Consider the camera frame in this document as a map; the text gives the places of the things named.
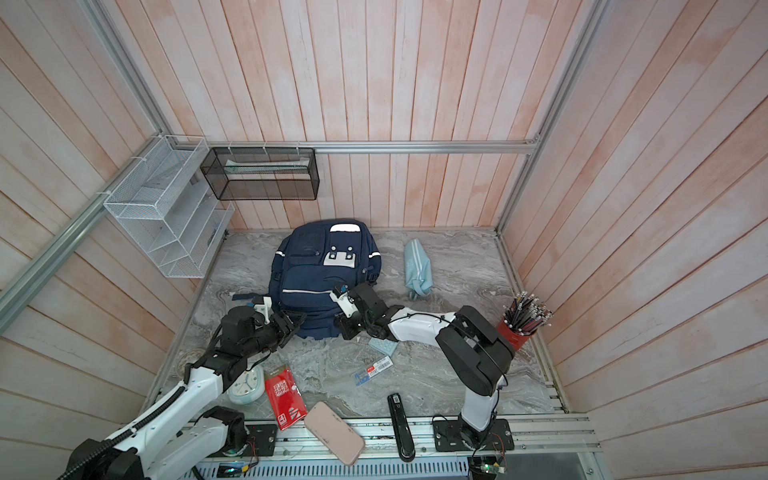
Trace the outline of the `navy blue backpack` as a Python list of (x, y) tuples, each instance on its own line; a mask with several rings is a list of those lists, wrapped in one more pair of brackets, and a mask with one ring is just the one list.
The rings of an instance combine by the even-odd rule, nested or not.
[(378, 246), (368, 227), (352, 219), (323, 220), (296, 228), (275, 252), (268, 293), (269, 312), (303, 312), (304, 323), (294, 335), (316, 340), (341, 335), (335, 317), (341, 309), (331, 300), (340, 285), (376, 284), (382, 267)]

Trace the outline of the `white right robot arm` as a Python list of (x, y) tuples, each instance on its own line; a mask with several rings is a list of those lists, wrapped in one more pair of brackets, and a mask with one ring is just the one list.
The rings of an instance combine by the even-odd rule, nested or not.
[(475, 308), (430, 313), (387, 305), (366, 283), (334, 288), (331, 300), (341, 309), (335, 323), (346, 340), (360, 332), (392, 342), (412, 342), (440, 349), (465, 387), (459, 415), (462, 428), (480, 435), (496, 419), (501, 390), (515, 350)]

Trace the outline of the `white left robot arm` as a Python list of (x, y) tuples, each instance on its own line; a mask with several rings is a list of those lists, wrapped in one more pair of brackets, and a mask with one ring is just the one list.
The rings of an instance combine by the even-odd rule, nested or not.
[(302, 312), (265, 315), (253, 305), (230, 309), (175, 389), (107, 438), (83, 441), (62, 478), (175, 479), (214, 453), (246, 451), (243, 413), (213, 402), (247, 371), (251, 357), (282, 348), (305, 319)]

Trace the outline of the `light blue calculator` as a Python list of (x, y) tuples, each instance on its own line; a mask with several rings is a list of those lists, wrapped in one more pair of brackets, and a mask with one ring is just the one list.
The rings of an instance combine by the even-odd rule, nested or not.
[(390, 340), (371, 338), (368, 345), (377, 352), (391, 357), (395, 353), (398, 343)]

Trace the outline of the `mint green alarm clock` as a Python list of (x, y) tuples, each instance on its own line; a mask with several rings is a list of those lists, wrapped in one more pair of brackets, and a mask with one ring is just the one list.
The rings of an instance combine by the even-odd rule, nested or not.
[(227, 396), (234, 404), (248, 405), (258, 400), (264, 392), (264, 370), (258, 365), (243, 372), (229, 387)]

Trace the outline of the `light blue pencil pouch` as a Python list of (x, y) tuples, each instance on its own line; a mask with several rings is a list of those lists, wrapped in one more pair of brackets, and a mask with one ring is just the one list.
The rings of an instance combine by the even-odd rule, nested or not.
[(405, 245), (404, 265), (409, 298), (416, 300), (427, 297), (434, 285), (431, 261), (418, 239), (412, 239)]

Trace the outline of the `red booklet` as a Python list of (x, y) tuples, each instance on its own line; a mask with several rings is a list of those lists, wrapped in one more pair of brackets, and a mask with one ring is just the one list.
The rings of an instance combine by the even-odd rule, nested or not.
[(292, 427), (308, 414), (292, 370), (287, 364), (266, 375), (265, 393), (280, 431)]

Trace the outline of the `pink pencil case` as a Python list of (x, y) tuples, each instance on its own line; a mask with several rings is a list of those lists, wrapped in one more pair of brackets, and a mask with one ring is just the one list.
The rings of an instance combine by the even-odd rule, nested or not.
[(364, 438), (324, 402), (313, 406), (304, 424), (346, 466), (355, 464), (365, 448)]

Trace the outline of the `black stapler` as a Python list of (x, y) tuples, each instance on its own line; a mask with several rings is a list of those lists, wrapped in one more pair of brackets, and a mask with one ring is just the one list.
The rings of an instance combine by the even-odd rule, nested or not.
[(402, 399), (398, 393), (393, 393), (387, 397), (387, 402), (398, 455), (403, 462), (410, 463), (415, 459), (416, 450)]

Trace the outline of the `red pencil holder with pencils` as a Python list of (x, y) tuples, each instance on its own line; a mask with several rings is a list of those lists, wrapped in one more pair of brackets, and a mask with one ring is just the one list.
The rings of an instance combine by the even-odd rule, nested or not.
[(536, 295), (523, 291), (513, 298), (496, 329), (519, 351), (540, 327), (550, 323), (552, 316), (552, 311)]

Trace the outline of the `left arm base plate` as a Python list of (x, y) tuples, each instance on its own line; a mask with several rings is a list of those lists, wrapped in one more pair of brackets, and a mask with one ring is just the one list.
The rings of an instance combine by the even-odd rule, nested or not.
[(242, 452), (242, 458), (271, 457), (274, 455), (278, 426), (274, 423), (247, 424), (246, 443)]

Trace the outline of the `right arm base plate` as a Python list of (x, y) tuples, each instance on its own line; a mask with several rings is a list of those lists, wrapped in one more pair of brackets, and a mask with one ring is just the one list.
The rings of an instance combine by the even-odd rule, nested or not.
[(435, 448), (439, 452), (515, 449), (509, 423), (505, 419), (493, 418), (482, 431), (473, 430), (462, 419), (449, 420), (444, 417), (432, 420)]

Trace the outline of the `black mesh wall basket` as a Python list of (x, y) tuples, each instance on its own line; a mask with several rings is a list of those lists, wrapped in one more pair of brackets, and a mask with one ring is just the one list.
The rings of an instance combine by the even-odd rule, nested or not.
[(320, 186), (311, 148), (214, 147), (200, 170), (223, 201), (313, 201)]

